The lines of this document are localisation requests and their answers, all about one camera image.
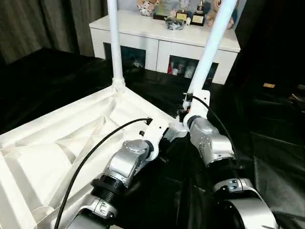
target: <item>black cloth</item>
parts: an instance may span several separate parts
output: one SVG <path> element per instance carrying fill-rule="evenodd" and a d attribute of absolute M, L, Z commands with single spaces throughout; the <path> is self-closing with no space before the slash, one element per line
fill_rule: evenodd
<path fill-rule="evenodd" d="M 190 83 L 143 69 L 125 69 L 124 77 L 130 89 L 171 116 Z M 48 49 L 33 53 L 1 70 L 0 133 L 101 90 L 111 78 L 108 61 Z M 211 107 L 278 223 L 305 229 L 304 117 L 285 101 L 266 102 L 216 84 L 208 90 Z M 188 136 L 161 142 L 160 149 L 162 159 L 135 178 L 116 223 L 126 229 L 219 228 L 209 176 Z"/>

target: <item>gray curtain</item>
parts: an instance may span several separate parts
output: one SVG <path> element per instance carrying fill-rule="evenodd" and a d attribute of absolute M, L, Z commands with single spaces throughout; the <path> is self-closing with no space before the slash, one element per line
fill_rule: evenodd
<path fill-rule="evenodd" d="M 43 47 L 94 56 L 89 23 L 107 14 L 107 0 L 1 0 L 0 62 Z"/>

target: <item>black cable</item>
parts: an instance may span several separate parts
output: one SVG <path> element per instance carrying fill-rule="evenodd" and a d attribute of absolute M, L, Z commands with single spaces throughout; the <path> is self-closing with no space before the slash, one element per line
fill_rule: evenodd
<path fill-rule="evenodd" d="M 90 152 L 86 155 L 86 157 L 82 160 L 82 162 L 80 163 L 80 165 L 77 167 L 70 183 L 69 183 L 69 186 L 67 188 L 67 191 L 66 191 L 66 194 L 62 200 L 62 203 L 61 203 L 61 207 L 59 209 L 59 212 L 58 212 L 58 215 L 57 215 L 57 219 L 56 219 L 56 223 L 55 223 L 55 227 L 54 229 L 58 229 L 59 227 L 59 223 L 61 221 L 61 216 L 62 216 L 62 213 L 63 213 L 63 210 L 65 208 L 65 205 L 67 203 L 67 200 L 68 200 L 68 197 L 69 197 L 69 194 L 71 192 L 71 189 L 72 189 L 72 186 L 74 184 L 74 181 L 78 175 L 78 173 L 80 172 L 82 166 L 86 163 L 86 161 L 88 160 L 88 158 L 94 153 L 94 151 L 101 145 L 103 144 L 109 137 L 111 137 L 113 134 L 115 134 L 116 132 L 118 132 L 119 130 L 122 130 L 124 127 L 132 124 L 132 123 L 135 123 L 135 122 L 139 122 L 139 121 L 146 121 L 147 124 L 149 125 L 149 123 L 151 122 L 151 118 L 139 118 L 139 119 L 135 119 L 133 121 L 130 121 L 122 126 L 120 126 L 119 128 L 115 129 L 114 131 L 112 131 L 110 134 L 108 134 L 105 138 L 103 138 L 94 148 L 92 148 L 92 150 L 90 150 Z"/>
<path fill-rule="evenodd" d="M 203 100 L 201 100 L 200 98 L 198 98 L 198 97 L 196 97 L 196 96 L 194 96 L 194 95 L 192 95 L 192 98 L 195 99 L 195 100 L 197 100 L 197 101 L 199 101 L 199 102 L 201 102 L 201 103 L 208 109 L 208 111 L 211 112 L 211 114 L 217 119 L 217 121 L 218 121 L 219 124 L 222 126 L 222 128 L 223 128 L 224 131 L 225 131 L 225 133 L 227 134 L 227 137 L 228 137 L 228 139 L 229 139 L 230 142 L 231 142 L 232 150 L 233 150 L 233 152 L 234 152 L 234 155 L 235 155 L 237 161 L 240 163 L 240 160 L 239 160 L 238 155 L 237 155 L 236 148 L 235 148 L 235 146 L 234 146 L 234 144 L 233 144 L 233 141 L 232 141 L 232 138 L 231 138 L 231 136 L 230 136 L 230 134 L 229 134 L 229 131 L 225 128 L 225 126 L 224 126 L 224 124 L 222 123 L 222 121 L 220 120 L 220 118 L 218 118 L 218 116 L 215 114 L 215 112 L 214 112 L 214 111 L 209 107 L 209 105 L 206 104 Z"/>

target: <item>plush toy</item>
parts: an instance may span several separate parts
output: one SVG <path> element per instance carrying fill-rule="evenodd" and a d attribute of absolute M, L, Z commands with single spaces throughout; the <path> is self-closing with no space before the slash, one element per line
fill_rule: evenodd
<path fill-rule="evenodd" d="M 219 7 L 221 5 L 222 0 L 213 0 L 213 9 L 210 10 L 210 12 L 208 13 L 208 15 L 206 16 L 206 18 L 209 20 L 208 22 L 208 26 L 212 27 L 217 15 L 217 12 L 219 10 Z M 228 26 L 227 26 L 227 30 L 231 29 L 234 25 L 234 19 L 231 17 Z"/>
<path fill-rule="evenodd" d="M 152 16 L 154 7 L 159 4 L 160 0 L 138 0 L 137 7 L 144 16 Z"/>

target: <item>white cabinet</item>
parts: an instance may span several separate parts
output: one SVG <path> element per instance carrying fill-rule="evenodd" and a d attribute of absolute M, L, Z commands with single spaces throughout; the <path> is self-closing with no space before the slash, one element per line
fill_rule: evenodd
<path fill-rule="evenodd" d="M 118 21 L 121 45 L 143 50 L 145 69 L 162 73 L 167 73 L 171 56 L 199 60 L 211 32 L 206 25 L 169 31 L 164 21 L 126 10 L 118 11 Z M 109 17 L 92 22 L 90 29 L 94 54 L 105 59 L 105 44 L 111 42 Z M 217 69 L 213 83 L 225 83 L 239 51 L 234 30 L 226 30 L 214 59 Z"/>

